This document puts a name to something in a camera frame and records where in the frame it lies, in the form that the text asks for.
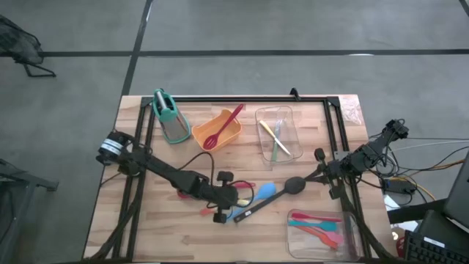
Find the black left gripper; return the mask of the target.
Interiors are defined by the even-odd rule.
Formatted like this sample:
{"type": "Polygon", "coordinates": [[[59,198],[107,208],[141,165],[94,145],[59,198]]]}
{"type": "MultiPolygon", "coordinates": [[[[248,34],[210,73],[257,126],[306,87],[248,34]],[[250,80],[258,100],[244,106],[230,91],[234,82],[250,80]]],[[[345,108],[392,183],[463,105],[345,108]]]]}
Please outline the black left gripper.
{"type": "Polygon", "coordinates": [[[222,185],[214,186],[207,183],[203,187],[203,199],[216,204],[218,208],[213,216],[213,221],[215,223],[226,223],[227,215],[223,211],[237,204],[238,191],[233,185],[229,184],[234,179],[232,172],[221,171],[218,173],[217,179],[222,181],[222,185]]]}

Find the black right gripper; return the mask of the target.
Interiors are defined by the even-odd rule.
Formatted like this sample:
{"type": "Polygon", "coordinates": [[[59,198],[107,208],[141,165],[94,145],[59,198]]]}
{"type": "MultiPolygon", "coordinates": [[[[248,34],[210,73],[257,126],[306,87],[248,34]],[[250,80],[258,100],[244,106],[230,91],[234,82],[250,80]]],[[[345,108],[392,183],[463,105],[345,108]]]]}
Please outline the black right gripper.
{"type": "Polygon", "coordinates": [[[346,196],[345,187],[341,179],[342,172],[339,161],[325,162],[325,153],[322,148],[314,151],[314,157],[319,162],[318,169],[305,177],[306,182],[328,183],[330,186],[330,197],[332,199],[342,199],[346,196]]]}

